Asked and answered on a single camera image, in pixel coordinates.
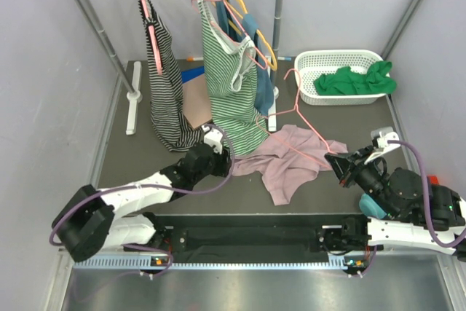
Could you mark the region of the yellow hanger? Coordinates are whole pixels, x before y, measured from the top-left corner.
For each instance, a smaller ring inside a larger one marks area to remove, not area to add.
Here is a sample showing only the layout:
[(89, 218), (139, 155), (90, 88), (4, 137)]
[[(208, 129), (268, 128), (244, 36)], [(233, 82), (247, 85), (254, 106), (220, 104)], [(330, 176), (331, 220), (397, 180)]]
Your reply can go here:
[(212, 18), (209, 9), (200, 10), (212, 35), (227, 55), (236, 55), (241, 64), (255, 64), (261, 70), (277, 70), (277, 58), (272, 46), (258, 28), (243, 0), (207, 0), (218, 11)]

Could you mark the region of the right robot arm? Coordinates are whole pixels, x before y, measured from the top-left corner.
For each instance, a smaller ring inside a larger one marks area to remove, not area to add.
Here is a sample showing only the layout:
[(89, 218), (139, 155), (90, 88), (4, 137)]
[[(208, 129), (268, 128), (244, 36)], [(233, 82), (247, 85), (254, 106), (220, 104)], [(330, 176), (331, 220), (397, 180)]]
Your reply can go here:
[(340, 186), (359, 186), (360, 210), (366, 230), (350, 224), (340, 231), (341, 244), (350, 250), (397, 245), (437, 251), (465, 261), (465, 200), (450, 188), (432, 184), (412, 170), (390, 172), (373, 146), (353, 153), (325, 155)]

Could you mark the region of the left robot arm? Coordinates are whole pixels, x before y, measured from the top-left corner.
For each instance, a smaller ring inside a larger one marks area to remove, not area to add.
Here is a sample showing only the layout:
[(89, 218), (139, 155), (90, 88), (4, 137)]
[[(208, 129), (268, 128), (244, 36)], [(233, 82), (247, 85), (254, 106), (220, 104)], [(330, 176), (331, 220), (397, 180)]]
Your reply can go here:
[(123, 245), (157, 250), (164, 244), (164, 229), (143, 209), (194, 194), (207, 176), (227, 178), (231, 166), (228, 148), (198, 143), (177, 163), (143, 180), (110, 189), (82, 186), (52, 222), (51, 236), (75, 262)]

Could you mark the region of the pink tank top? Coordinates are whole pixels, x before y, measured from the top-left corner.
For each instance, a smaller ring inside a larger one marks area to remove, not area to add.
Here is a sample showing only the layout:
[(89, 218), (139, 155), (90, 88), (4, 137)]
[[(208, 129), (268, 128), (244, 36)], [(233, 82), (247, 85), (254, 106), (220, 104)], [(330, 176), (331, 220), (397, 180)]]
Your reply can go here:
[(346, 153), (347, 145), (334, 140), (324, 142), (312, 130), (284, 125), (257, 150), (237, 158), (233, 175), (259, 172), (274, 205), (287, 205), (302, 184), (331, 169), (325, 159), (328, 151)]

